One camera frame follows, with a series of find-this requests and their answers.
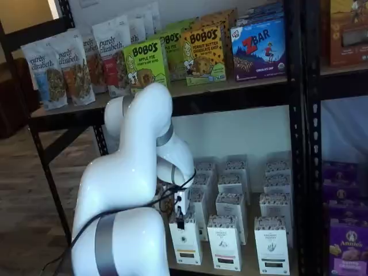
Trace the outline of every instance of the bobo's box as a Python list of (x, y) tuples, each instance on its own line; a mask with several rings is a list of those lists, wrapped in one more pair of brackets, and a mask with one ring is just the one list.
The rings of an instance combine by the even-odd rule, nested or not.
[(256, 217), (254, 235), (261, 274), (290, 275), (286, 227), (281, 217)]
[(203, 252), (194, 210), (189, 209), (183, 219), (184, 230), (178, 228), (175, 213), (171, 215), (169, 221), (175, 257), (178, 263), (200, 265)]
[(248, 227), (244, 196), (242, 194), (220, 193), (216, 199), (216, 210), (218, 215), (236, 216), (240, 243), (246, 245)]
[(231, 29), (234, 76), (237, 81), (284, 75), (283, 18)]
[(330, 64), (343, 66), (368, 61), (366, 1), (330, 1)]
[(366, 276), (368, 261), (367, 222), (331, 219), (329, 229), (330, 276)]
[(182, 33), (182, 50), (187, 85), (226, 80), (221, 25), (187, 30)]
[(133, 93), (154, 82), (168, 87), (170, 80), (164, 41), (151, 39), (129, 45), (124, 48), (124, 56)]
[(235, 216), (210, 216), (208, 236), (214, 267), (240, 271), (242, 255), (237, 218)]

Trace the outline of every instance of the cardboard box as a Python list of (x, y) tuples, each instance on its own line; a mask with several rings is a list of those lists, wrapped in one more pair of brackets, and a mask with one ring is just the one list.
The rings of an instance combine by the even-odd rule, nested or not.
[(198, 230), (200, 232), (200, 239), (208, 242), (207, 223), (209, 215), (205, 193), (201, 190), (191, 192), (189, 204), (194, 210), (195, 219), (197, 220)]
[(356, 185), (358, 182), (358, 164), (323, 161), (322, 176), (326, 182)]
[(226, 80), (223, 41), (224, 30), (221, 24), (182, 33), (187, 85)]
[(242, 270), (237, 218), (235, 216), (210, 216), (208, 236), (213, 265), (216, 269)]
[(368, 10), (365, 1), (330, 1), (330, 64), (368, 61)]
[(357, 200), (361, 197), (361, 191), (357, 185), (327, 180), (322, 185), (322, 193), (324, 202), (328, 202), (328, 200)]
[(250, 177), (248, 172), (247, 155), (229, 155), (226, 156), (220, 163), (220, 170), (225, 173), (241, 174), (243, 193), (246, 195), (246, 202), (251, 203)]
[(231, 41), (236, 81), (285, 75), (283, 18), (232, 28)]
[(242, 194), (220, 193), (216, 199), (216, 210), (217, 214), (220, 216), (236, 216), (240, 243), (246, 245), (248, 239), (248, 226), (244, 196)]
[(360, 200), (329, 200), (329, 217), (368, 220), (368, 202)]
[(259, 206), (262, 217), (284, 217), (287, 243), (293, 248), (293, 216), (290, 194), (261, 194)]
[(184, 230), (179, 229), (173, 213), (170, 217), (170, 232), (178, 263), (186, 265), (201, 265), (202, 245), (194, 211), (189, 209), (184, 217)]
[(198, 193), (203, 191), (206, 200), (206, 206), (210, 214), (216, 213), (216, 205), (214, 203), (217, 193), (213, 183), (213, 173), (211, 171), (198, 172), (194, 179), (193, 184), (190, 186), (192, 193)]
[(160, 39), (149, 39), (124, 48), (126, 70), (132, 93), (141, 91), (150, 83), (170, 84), (165, 44)]
[(263, 181), (263, 190), (265, 194), (290, 194), (292, 180), (290, 175), (275, 174), (265, 176)]
[(328, 275), (367, 275), (368, 224), (352, 219), (331, 219)]
[(254, 235), (261, 274), (290, 275), (286, 226), (281, 217), (256, 217)]
[(203, 26), (211, 26), (213, 24), (221, 24), (224, 28), (224, 55), (225, 55), (225, 66), (227, 72), (231, 72), (233, 69), (232, 51), (231, 51), (231, 37), (230, 29), (235, 26), (237, 19), (237, 9), (228, 9), (218, 11), (217, 13), (207, 14), (202, 16), (200, 23), (202, 26), (193, 26), (193, 28), (201, 28)]
[(167, 56), (167, 65), (170, 72), (170, 80), (177, 81), (186, 78), (186, 69), (183, 60), (183, 50), (181, 48), (181, 33), (183, 28), (166, 29), (152, 38), (160, 38), (164, 41)]
[(227, 194), (243, 194), (243, 176), (238, 172), (223, 173), (218, 177), (218, 192)]

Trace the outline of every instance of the wooden shelf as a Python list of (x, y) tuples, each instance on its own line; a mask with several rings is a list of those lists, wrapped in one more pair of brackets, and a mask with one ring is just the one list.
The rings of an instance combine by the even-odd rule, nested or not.
[[(247, 216), (248, 216), (248, 240), (247, 244), (241, 247), (241, 255), (242, 255), (242, 267), (241, 271), (230, 271), (223, 269), (215, 269), (213, 267), (211, 249), (208, 241), (202, 241), (202, 249), (203, 249), (203, 259), (202, 264), (200, 266), (192, 266), (188, 264), (178, 264), (174, 254), (174, 247), (172, 244), (170, 230), (166, 229), (166, 243), (167, 243), (167, 259), (168, 265), (170, 269), (175, 270), (185, 270), (185, 271), (193, 271), (197, 273), (203, 274), (213, 274), (213, 275), (226, 275), (226, 276), (259, 276), (259, 267), (258, 267), (258, 258), (257, 251), (255, 245), (254, 238), (254, 217), (260, 216), (259, 209), (259, 194), (252, 195), (252, 205), (247, 206)], [(297, 258), (294, 260), (291, 259), (292, 256), (296, 256), (296, 250), (289, 250), (289, 263), (290, 263), (290, 275), (297, 276), (298, 275), (298, 264)]]
[[(228, 91), (230, 93), (230, 90), (246, 89), (255, 86), (268, 86), (276, 83), (286, 83), (286, 77), (279, 76), (268, 79), (249, 80), (247, 82), (236, 82), (235, 80), (230, 79), (225, 82), (217, 82), (196, 86), (187, 86), (185, 80), (179, 80), (176, 82), (172, 82), (169, 90), (173, 98), (181, 98), (205, 93), (215, 93), (218, 91)], [(57, 108), (53, 110), (45, 110), (44, 108), (39, 108), (32, 113), (31, 117), (36, 118), (85, 110), (104, 109), (110, 99), (111, 98), (109, 96), (109, 93), (97, 94), (96, 101), (90, 103), (89, 105), (74, 106), (72, 103), (69, 103), (67, 106), (63, 106), (62, 108)]]

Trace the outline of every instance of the product packaging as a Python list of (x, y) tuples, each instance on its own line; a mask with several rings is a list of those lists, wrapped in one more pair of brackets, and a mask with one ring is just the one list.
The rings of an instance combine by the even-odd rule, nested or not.
[(127, 16), (119, 16), (92, 27), (104, 64), (111, 97), (130, 94), (129, 79), (122, 49), (131, 44)]
[(361, 197), (361, 191), (356, 183), (345, 184), (325, 180), (322, 185), (323, 201), (328, 200), (357, 200)]
[(228, 72), (232, 71), (233, 68), (233, 58), (232, 58), (232, 50), (231, 50), (231, 34), (230, 29), (235, 26), (235, 21), (237, 18), (237, 9), (228, 9), (218, 11), (217, 13), (207, 14), (202, 16), (200, 19), (200, 23), (203, 26), (211, 26), (213, 24), (221, 24), (224, 30), (224, 55), (225, 55), (225, 66)]
[(64, 80), (74, 105), (87, 105), (95, 101), (85, 48), (79, 30), (50, 37), (49, 46), (59, 56)]
[(367, 221), (331, 219), (328, 275), (365, 276), (367, 275), (367, 261)]
[(285, 75), (283, 18), (232, 28), (231, 41), (236, 81)]
[(181, 47), (187, 85), (200, 85), (226, 80), (221, 24), (187, 30), (182, 33)]
[(261, 194), (259, 206), (262, 217), (284, 217), (287, 243), (293, 248), (293, 216), (290, 194)]
[(220, 193), (216, 199), (216, 210), (217, 214), (220, 216), (236, 216), (240, 243), (246, 245), (248, 239), (248, 226), (244, 196), (242, 194)]
[(358, 219), (368, 221), (368, 202), (360, 200), (329, 200), (329, 217), (336, 219)]
[(165, 45), (160, 39), (127, 46), (124, 55), (133, 93), (154, 82), (170, 85)]
[(93, 92), (95, 94), (104, 93), (108, 90), (104, 77), (104, 64), (92, 34), (83, 36), (83, 46), (85, 48)]
[(368, 61), (368, 17), (365, 1), (330, 0), (330, 64)]
[(195, 219), (197, 220), (198, 230), (200, 232), (200, 239), (208, 242), (207, 223), (209, 215), (204, 191), (196, 190), (191, 192), (190, 206), (194, 210)]
[(129, 22), (129, 31), (131, 33), (131, 42), (138, 43), (146, 39), (143, 18), (131, 18)]
[(183, 219), (184, 229), (179, 229), (175, 213), (170, 217), (169, 226), (175, 257), (180, 264), (199, 266), (202, 263), (203, 252), (193, 210), (189, 209)]
[(177, 81), (186, 78), (186, 70), (183, 60), (183, 51), (180, 44), (181, 28), (164, 30), (152, 38), (160, 38), (164, 41), (167, 56), (167, 65), (170, 72), (170, 80)]
[(286, 227), (282, 217), (256, 217), (254, 235), (261, 274), (290, 275)]
[(216, 269), (242, 270), (237, 218), (235, 216), (210, 216), (208, 236), (213, 265)]
[(21, 48), (36, 79), (44, 109), (66, 105), (66, 84), (57, 53), (44, 41), (29, 43)]
[(193, 184), (190, 186), (192, 193), (203, 191), (206, 199), (206, 206), (210, 214), (216, 213), (217, 190), (213, 183), (213, 173), (211, 171), (199, 171), (193, 179)]
[(290, 194), (292, 192), (292, 180), (287, 174), (274, 174), (269, 177), (265, 176), (263, 183), (265, 194)]
[(220, 163), (220, 170), (225, 173), (241, 174), (241, 184), (243, 185), (243, 193), (246, 195), (247, 203), (251, 203), (251, 190), (248, 172), (247, 155), (229, 155)]
[(355, 186), (358, 181), (358, 165), (355, 163), (323, 161), (322, 176), (326, 182), (345, 183)]
[(237, 172), (224, 172), (218, 177), (218, 192), (227, 194), (243, 194), (243, 176)]

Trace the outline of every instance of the snack bag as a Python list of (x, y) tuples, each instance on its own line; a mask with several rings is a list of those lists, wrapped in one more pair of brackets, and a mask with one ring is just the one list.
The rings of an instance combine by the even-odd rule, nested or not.
[(131, 42), (137, 43), (145, 40), (145, 27), (143, 18), (129, 19), (129, 30), (131, 32)]
[(83, 37), (87, 66), (91, 77), (93, 92), (104, 93), (108, 90), (104, 77), (104, 64), (98, 52), (96, 40), (92, 34)]
[(59, 57), (69, 94), (74, 105), (95, 101), (86, 53), (79, 30), (70, 30), (49, 38), (49, 45)]
[(44, 41), (29, 43), (21, 48), (36, 79), (44, 109), (66, 105), (66, 86), (57, 53)]
[(106, 84), (111, 97), (130, 94), (127, 68), (122, 49), (131, 44), (127, 16), (94, 25), (93, 34), (104, 65)]

